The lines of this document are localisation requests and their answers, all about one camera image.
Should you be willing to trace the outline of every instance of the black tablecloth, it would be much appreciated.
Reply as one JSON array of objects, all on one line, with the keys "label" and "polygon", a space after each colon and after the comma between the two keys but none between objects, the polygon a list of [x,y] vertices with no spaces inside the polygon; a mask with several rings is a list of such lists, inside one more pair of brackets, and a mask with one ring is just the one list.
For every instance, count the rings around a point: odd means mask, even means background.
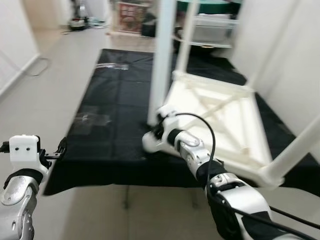
[{"label": "black tablecloth", "polygon": [[[55,164],[44,194],[109,184],[198,187],[184,160],[162,152],[147,154],[142,149],[142,136],[149,130],[146,120],[153,54],[103,49],[98,63],[112,63],[109,66],[113,68],[94,71],[67,134],[67,152]],[[189,73],[243,85],[246,80],[232,68],[225,58],[192,56],[188,64]],[[256,97],[275,158],[295,137]],[[286,176],[285,186],[319,196],[319,180],[319,165],[307,155]]]}]

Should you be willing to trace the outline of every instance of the white pipe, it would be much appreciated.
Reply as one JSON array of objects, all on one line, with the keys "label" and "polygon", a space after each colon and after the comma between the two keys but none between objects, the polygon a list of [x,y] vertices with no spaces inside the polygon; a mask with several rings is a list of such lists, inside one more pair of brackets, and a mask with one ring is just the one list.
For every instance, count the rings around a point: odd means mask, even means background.
[{"label": "white pipe", "polygon": [[185,22],[183,26],[183,37],[181,39],[179,54],[176,63],[176,70],[180,72],[187,71],[187,65],[189,60],[189,53],[190,53],[190,43],[192,42],[195,23],[194,18],[199,12],[199,0],[193,0],[191,3],[188,4],[188,8],[185,15]]},{"label": "white pipe", "polygon": [[147,118],[147,123],[151,126],[157,123],[156,110],[164,104],[168,93],[176,5],[177,2],[175,0],[161,0],[159,4],[159,18],[156,26],[156,49]]},{"label": "white pipe", "polygon": [[248,81],[246,82],[246,85],[250,87],[251,89],[256,89],[257,82],[263,77],[266,69],[268,68],[268,64],[271,62],[272,57],[274,56],[274,53],[278,51],[280,41],[283,39],[283,36],[285,33],[287,33],[288,26],[290,25],[290,21],[295,15],[295,12],[298,9],[298,5],[302,2],[301,0],[295,0],[290,8],[287,11],[287,14],[284,18],[284,21],[281,23],[281,27],[279,28],[278,32],[276,33],[272,43],[270,44],[270,47],[266,51],[265,58],[260,62],[258,67],[256,68],[256,71],[253,72],[253,74],[248,78]]},{"label": "white pipe", "polygon": [[300,162],[319,139],[320,114],[273,162],[261,169],[262,175],[271,180],[282,178]]}]

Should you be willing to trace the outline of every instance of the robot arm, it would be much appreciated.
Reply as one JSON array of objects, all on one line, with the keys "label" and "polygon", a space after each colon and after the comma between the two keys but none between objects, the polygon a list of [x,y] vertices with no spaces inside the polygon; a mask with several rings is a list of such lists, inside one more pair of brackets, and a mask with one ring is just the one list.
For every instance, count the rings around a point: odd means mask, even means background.
[{"label": "robot arm", "polygon": [[[165,151],[183,158],[191,173],[205,191],[219,234],[226,240],[301,240],[274,226],[252,219],[270,222],[272,212],[264,197],[253,187],[229,173],[217,159],[210,162],[210,152],[201,139],[178,129],[175,113],[160,108],[159,124],[143,138],[147,152]],[[232,209],[244,212],[243,216]]]},{"label": "robot arm", "polygon": [[9,153],[14,168],[0,193],[0,240],[32,240],[32,213],[39,185],[48,177],[51,160],[65,153],[64,140],[55,153],[40,148],[37,136],[18,135],[4,142],[0,152]]}]

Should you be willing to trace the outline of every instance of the black cable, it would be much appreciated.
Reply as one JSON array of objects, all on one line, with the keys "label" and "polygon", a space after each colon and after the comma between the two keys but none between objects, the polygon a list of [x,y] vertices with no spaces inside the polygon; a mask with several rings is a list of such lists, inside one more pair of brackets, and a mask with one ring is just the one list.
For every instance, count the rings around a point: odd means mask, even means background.
[{"label": "black cable", "polygon": [[37,74],[30,74],[28,71],[21,69],[18,65],[14,63],[14,61],[11,60],[10,57],[8,57],[1,49],[0,54],[2,55],[2,58],[9,64],[11,67],[13,67],[16,71],[21,72],[23,75],[28,77],[38,77],[40,76],[45,70],[47,70],[51,65],[51,60],[46,57],[39,57],[39,60],[46,61],[46,66]]},{"label": "black cable", "polygon": [[[193,113],[182,112],[182,113],[177,113],[177,114],[175,114],[175,115],[176,115],[176,116],[181,116],[181,115],[194,116],[194,117],[200,119],[201,121],[203,121],[203,123],[209,128],[210,133],[211,133],[211,135],[212,135],[212,151],[211,151],[211,155],[210,155],[210,158],[209,158],[208,169],[211,169],[210,166],[211,166],[211,162],[213,161],[214,153],[215,153],[215,149],[216,149],[216,137],[215,137],[215,133],[214,133],[212,127],[209,125],[209,123],[208,123],[205,119],[203,119],[202,117],[200,117],[200,116],[198,116],[198,115],[196,115],[196,114],[193,114]],[[315,239],[315,238],[313,238],[313,237],[311,237],[311,236],[306,235],[305,233],[302,233],[302,232],[300,232],[300,231],[297,231],[297,230],[295,230],[295,229],[292,229],[292,228],[290,228],[290,227],[288,227],[288,226],[284,226],[284,225],[282,225],[282,224],[279,224],[279,223],[276,223],[276,222],[273,222],[273,221],[266,220],[266,219],[264,219],[264,218],[262,218],[262,217],[258,217],[258,216],[251,215],[251,214],[249,214],[249,213],[247,213],[247,212],[244,212],[244,211],[238,210],[238,209],[236,209],[236,208],[233,208],[233,207],[231,207],[231,206],[228,206],[227,204],[223,204],[222,202],[220,202],[220,201],[218,201],[217,199],[215,199],[215,198],[212,196],[212,194],[211,194],[211,191],[210,191],[210,181],[209,181],[209,180],[210,180],[210,179],[209,179],[209,178],[210,178],[210,172],[209,172],[209,171],[208,171],[208,176],[207,176],[207,178],[208,178],[207,185],[206,185],[207,195],[208,195],[208,197],[209,197],[211,200],[215,201],[215,202],[216,202],[217,204],[219,204],[220,206],[222,206],[222,207],[224,207],[224,208],[226,208],[226,209],[228,209],[228,210],[231,210],[231,211],[233,211],[233,212],[235,212],[235,213],[237,213],[237,214],[240,214],[240,215],[242,215],[242,216],[246,216],[246,217],[251,218],[251,219],[253,219],[253,220],[255,220],[255,221],[258,221],[258,222],[261,222],[261,223],[263,223],[263,224],[266,224],[266,225],[268,225],[268,226],[277,228],[277,229],[279,229],[279,230],[283,230],[283,231],[285,231],[285,232],[287,232],[287,233],[289,233],[289,234],[293,234],[293,235],[295,235],[295,236],[297,236],[297,237],[300,237],[300,238],[302,238],[302,239],[305,239],[305,240],[317,240],[317,239]]]},{"label": "black cable", "polygon": [[280,210],[280,209],[277,209],[277,208],[275,208],[275,207],[273,207],[273,206],[269,206],[269,207],[270,207],[270,209],[271,209],[272,211],[274,211],[274,212],[276,212],[276,213],[278,213],[278,214],[284,215],[284,216],[286,216],[286,217],[288,217],[288,218],[290,218],[290,219],[293,219],[293,220],[295,220],[295,221],[297,221],[297,222],[300,222],[300,223],[302,223],[302,224],[305,224],[305,225],[308,225],[308,226],[310,226],[310,227],[313,227],[313,228],[315,228],[315,229],[319,229],[319,230],[320,230],[320,225],[318,225],[318,224],[316,224],[316,223],[313,223],[313,222],[304,220],[304,219],[302,219],[302,218],[300,218],[300,217],[294,216],[294,215],[292,215],[292,214],[290,214],[290,213],[287,213],[287,212],[285,212],[285,211],[282,211],[282,210]]}]

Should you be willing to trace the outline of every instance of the poster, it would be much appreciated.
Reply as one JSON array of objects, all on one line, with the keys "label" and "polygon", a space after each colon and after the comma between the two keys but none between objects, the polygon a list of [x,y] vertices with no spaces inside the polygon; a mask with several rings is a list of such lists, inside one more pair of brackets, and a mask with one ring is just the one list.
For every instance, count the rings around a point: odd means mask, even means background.
[{"label": "poster", "polygon": [[119,2],[118,26],[120,32],[140,34],[147,5]]}]

